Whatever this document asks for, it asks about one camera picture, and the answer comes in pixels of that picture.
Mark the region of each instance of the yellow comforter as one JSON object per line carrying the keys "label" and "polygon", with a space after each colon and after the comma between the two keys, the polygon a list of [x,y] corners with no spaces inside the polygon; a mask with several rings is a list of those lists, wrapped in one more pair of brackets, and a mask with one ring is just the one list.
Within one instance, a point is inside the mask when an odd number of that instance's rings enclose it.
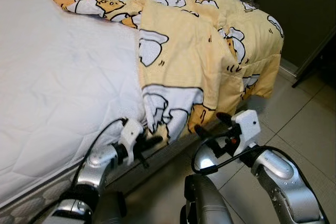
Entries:
{"label": "yellow comforter", "polygon": [[283,31],[240,0],[54,1],[140,30],[140,86],[151,133],[173,141],[216,110],[233,113],[241,99],[272,92]]}

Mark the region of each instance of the white mattress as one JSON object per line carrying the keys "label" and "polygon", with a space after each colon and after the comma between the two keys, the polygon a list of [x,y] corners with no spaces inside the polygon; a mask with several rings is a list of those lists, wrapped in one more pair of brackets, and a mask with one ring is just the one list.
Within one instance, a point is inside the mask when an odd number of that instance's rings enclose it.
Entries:
{"label": "white mattress", "polygon": [[52,0],[0,0],[0,207],[75,164],[110,121],[144,120],[137,34]]}

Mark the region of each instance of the black cable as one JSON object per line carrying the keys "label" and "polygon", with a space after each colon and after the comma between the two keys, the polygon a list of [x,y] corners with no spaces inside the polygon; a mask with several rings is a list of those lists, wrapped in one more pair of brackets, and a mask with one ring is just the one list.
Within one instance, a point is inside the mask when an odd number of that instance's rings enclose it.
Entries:
{"label": "black cable", "polygon": [[[212,140],[212,139],[215,139],[215,138],[217,138],[217,136],[216,136],[216,137],[207,138],[207,139],[205,139],[205,140],[198,146],[198,148],[197,148],[196,152],[194,153],[194,155],[193,155],[193,157],[192,157],[192,160],[191,160],[191,162],[192,162],[192,163],[191,163],[191,167],[192,167],[192,170],[193,170],[194,173],[197,173],[197,174],[204,174],[204,173],[202,172],[202,169],[200,169],[200,170],[196,170],[196,169],[195,169],[195,159],[196,159],[196,155],[197,155],[197,152],[200,150],[200,148],[201,148],[203,145],[205,145],[209,140]],[[311,191],[311,192],[313,193],[313,195],[315,196],[315,199],[316,199],[316,201],[317,201],[317,203],[318,203],[318,205],[319,205],[319,209],[320,209],[320,211],[321,211],[321,213],[322,213],[322,216],[323,216],[323,218],[324,218],[324,221],[326,222],[326,224],[329,224],[328,217],[327,217],[326,213],[324,212],[324,210],[323,210],[323,208],[322,208],[322,206],[321,206],[321,204],[320,204],[320,202],[319,202],[319,200],[318,200],[318,198],[317,198],[317,196],[316,196],[314,190],[312,189],[312,187],[310,186],[308,180],[307,180],[306,177],[304,176],[302,170],[301,170],[300,167],[295,163],[295,161],[294,161],[294,160],[293,160],[287,153],[285,153],[285,152],[284,152],[283,150],[281,150],[281,149],[278,149],[278,148],[273,147],[273,146],[267,146],[267,145],[264,145],[264,146],[256,146],[256,147],[254,147],[254,148],[251,148],[251,149],[248,149],[248,150],[246,150],[246,151],[244,151],[244,152],[241,152],[241,153],[239,153],[238,155],[236,155],[236,156],[234,156],[234,157],[232,157],[232,158],[229,158],[228,160],[226,160],[226,161],[224,161],[224,162],[222,162],[222,163],[220,163],[220,164],[218,164],[218,165],[213,165],[213,166],[209,167],[210,169],[206,169],[206,170],[205,170],[205,171],[206,171],[206,174],[210,174],[210,173],[209,173],[209,170],[210,170],[210,171],[214,171],[214,172],[216,172],[219,168],[222,168],[223,166],[225,166],[225,165],[231,163],[232,161],[234,161],[234,160],[236,160],[236,159],[238,159],[238,158],[240,158],[240,157],[242,157],[242,156],[244,156],[244,155],[247,155],[247,154],[249,154],[249,153],[251,153],[251,152],[260,151],[260,150],[265,150],[265,151],[266,151],[266,150],[270,150],[270,151],[278,152],[278,153],[280,153],[282,156],[284,156],[289,162],[291,162],[291,163],[293,163],[293,164],[295,165],[295,167],[297,168],[297,170],[298,170],[298,172],[299,172],[299,175],[301,176],[301,178],[302,178],[304,184],[308,187],[308,189],[310,189],[310,191]]]}
{"label": "black cable", "polygon": [[[90,147],[88,148],[88,150],[86,151],[85,153],[85,156],[84,158],[82,159],[82,161],[80,162],[77,170],[76,170],[76,173],[74,175],[74,178],[72,180],[72,183],[71,183],[71,186],[69,189],[72,189],[75,184],[76,184],[76,181],[78,179],[78,175],[79,175],[79,172],[80,170],[82,169],[83,167],[83,164],[85,162],[85,160],[87,159],[87,157],[90,155],[94,145],[96,144],[97,140],[99,139],[99,137],[113,124],[113,123],[116,123],[116,122],[119,122],[121,121],[123,123],[123,125],[127,122],[127,119],[125,118],[118,118],[118,119],[115,119],[114,121],[110,122],[108,125],[106,125],[102,131],[98,134],[98,136],[95,138],[95,140],[93,140],[92,144],[90,145]],[[52,202],[51,204],[49,204],[48,206],[46,206],[44,209],[42,209],[37,215],[35,215],[29,222],[28,224],[34,224],[35,221],[37,221],[39,218],[41,218],[51,207],[55,206],[57,203],[59,203],[60,200],[55,200],[54,202]]]}

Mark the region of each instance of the white fitted sheet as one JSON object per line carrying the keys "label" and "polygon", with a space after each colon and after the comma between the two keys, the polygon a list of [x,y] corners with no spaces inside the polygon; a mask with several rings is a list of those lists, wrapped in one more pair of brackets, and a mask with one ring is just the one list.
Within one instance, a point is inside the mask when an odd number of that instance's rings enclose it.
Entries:
{"label": "white fitted sheet", "polygon": [[0,207],[75,164],[110,121],[144,122],[137,35],[52,0],[0,0]]}

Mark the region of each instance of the cabinet door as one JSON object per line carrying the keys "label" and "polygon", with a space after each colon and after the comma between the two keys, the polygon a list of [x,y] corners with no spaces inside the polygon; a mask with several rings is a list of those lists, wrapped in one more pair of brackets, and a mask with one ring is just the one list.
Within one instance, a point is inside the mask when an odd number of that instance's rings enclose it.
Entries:
{"label": "cabinet door", "polygon": [[255,0],[285,33],[282,57],[299,67],[335,26],[336,0]]}

